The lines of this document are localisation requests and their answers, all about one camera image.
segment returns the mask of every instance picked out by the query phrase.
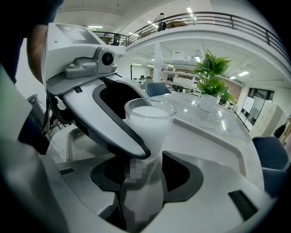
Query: camera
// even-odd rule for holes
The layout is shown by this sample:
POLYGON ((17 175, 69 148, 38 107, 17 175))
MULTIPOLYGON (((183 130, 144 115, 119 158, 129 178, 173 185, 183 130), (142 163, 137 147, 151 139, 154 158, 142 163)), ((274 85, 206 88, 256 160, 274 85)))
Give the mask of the camera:
POLYGON ((98 73, 107 74, 115 72, 117 66, 114 61, 114 52, 108 48, 99 47, 96 50, 94 60, 98 64, 98 73))
POLYGON ((114 56, 112 53, 110 52, 106 52, 103 56, 102 56, 102 62, 105 66, 109 66, 113 63, 114 60, 114 56))
POLYGON ((107 48, 96 49, 93 58, 80 57, 65 68, 66 79, 76 79, 97 74, 115 72, 117 65, 114 61, 114 52, 107 48))

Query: green plant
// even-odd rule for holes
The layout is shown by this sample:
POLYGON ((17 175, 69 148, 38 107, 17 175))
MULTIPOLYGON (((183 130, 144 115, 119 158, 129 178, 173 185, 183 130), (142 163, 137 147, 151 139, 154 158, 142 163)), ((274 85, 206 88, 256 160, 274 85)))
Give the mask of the green plant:
POLYGON ((226 57, 213 56, 209 51, 206 53, 203 62, 197 62, 193 74, 197 74, 203 80, 203 82, 197 83, 202 95, 221 97, 226 101, 233 100, 224 81, 220 81, 216 77, 216 75, 222 75, 227 70, 230 62, 226 60, 226 57))

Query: white machine housing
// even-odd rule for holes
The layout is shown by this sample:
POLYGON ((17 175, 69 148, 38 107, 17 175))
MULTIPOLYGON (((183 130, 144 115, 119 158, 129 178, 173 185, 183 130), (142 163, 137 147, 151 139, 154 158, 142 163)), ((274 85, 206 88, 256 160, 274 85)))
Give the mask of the white machine housing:
POLYGON ((74 122, 108 151, 146 158, 150 151, 123 121, 123 106, 131 99, 148 96, 115 72, 114 56, 89 29, 50 23, 42 57, 48 101, 60 122, 74 122), (56 97, 63 101, 66 110, 58 109, 56 97))

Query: white table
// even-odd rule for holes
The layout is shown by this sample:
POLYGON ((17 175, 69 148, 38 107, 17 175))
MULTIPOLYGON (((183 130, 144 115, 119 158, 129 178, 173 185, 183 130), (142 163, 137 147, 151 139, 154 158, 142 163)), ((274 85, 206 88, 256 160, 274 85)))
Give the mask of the white table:
POLYGON ((176 118, 204 129, 237 147, 246 162, 246 178, 264 190, 261 163, 256 148, 235 113, 218 104, 211 112, 205 112, 199 108, 201 98, 186 93, 172 93, 153 98, 174 106, 177 110, 176 118))

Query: white column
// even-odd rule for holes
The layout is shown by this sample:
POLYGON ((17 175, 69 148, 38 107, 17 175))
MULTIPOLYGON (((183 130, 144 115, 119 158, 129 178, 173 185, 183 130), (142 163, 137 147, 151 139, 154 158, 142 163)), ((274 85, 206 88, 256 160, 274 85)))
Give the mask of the white column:
POLYGON ((154 64, 154 82, 160 82, 162 69, 162 47, 160 43, 155 44, 155 64, 154 64))
POLYGON ((117 64, 116 72, 121 75, 123 78, 130 79, 130 65, 131 59, 128 56, 115 57, 115 64, 117 64))

